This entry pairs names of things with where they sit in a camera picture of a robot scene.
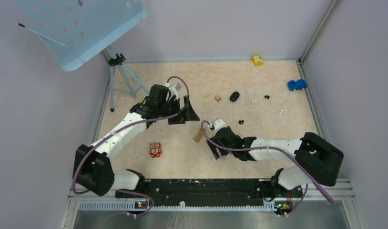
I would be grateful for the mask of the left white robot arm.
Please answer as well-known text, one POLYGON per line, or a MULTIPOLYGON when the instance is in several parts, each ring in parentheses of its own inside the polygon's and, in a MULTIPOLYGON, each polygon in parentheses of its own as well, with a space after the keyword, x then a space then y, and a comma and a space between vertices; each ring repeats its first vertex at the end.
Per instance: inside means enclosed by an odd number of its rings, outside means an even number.
POLYGON ((121 122, 100 140, 80 145, 75 154, 71 189, 81 195, 92 192, 103 196, 111 189, 126 189, 133 197, 144 193, 145 185, 138 172, 115 172, 112 164, 117 155, 153 123, 167 120, 170 125, 199 121, 191 107, 190 95, 185 95, 180 106, 179 84, 155 84, 141 103, 135 104, 121 122))

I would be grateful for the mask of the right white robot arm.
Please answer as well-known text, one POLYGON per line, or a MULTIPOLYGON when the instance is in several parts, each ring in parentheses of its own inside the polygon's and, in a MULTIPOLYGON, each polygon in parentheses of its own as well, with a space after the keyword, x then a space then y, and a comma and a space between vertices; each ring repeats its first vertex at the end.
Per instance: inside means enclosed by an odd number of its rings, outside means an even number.
POLYGON ((215 159, 233 155, 241 161, 288 161, 290 168, 280 169, 271 179, 272 192, 285 196, 290 190, 306 184, 317 189, 333 187, 344 159, 344 153, 315 133, 306 132, 292 140, 267 140, 260 137, 240 137, 221 119, 203 121, 213 132, 207 137, 215 159))

